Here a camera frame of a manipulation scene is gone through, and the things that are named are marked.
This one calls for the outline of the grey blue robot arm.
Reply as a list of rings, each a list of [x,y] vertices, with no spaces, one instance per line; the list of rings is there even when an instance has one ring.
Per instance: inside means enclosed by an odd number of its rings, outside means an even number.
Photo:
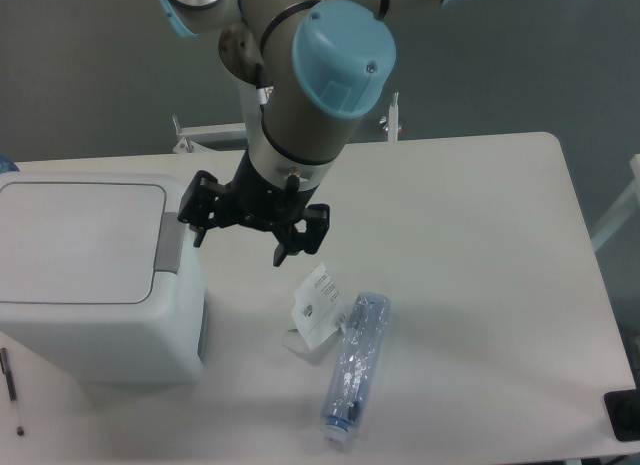
[[[196,240],[240,225],[275,236],[275,265],[317,252],[330,208],[311,197],[394,67],[388,19],[451,1],[159,0],[179,35],[218,31],[221,61],[251,89],[233,179],[200,171],[181,200]]]

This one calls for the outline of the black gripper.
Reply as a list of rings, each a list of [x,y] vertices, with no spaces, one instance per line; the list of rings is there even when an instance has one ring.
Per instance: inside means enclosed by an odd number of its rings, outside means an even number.
[[[219,227],[241,225],[272,232],[278,241],[273,265],[279,267],[288,256],[316,254],[329,231],[330,206],[307,206],[312,195],[312,189],[293,192],[271,184],[245,152],[226,194],[216,177],[197,171],[181,198],[177,220],[189,226],[194,233],[193,246],[200,247],[207,231],[216,227],[212,216],[221,198]]]

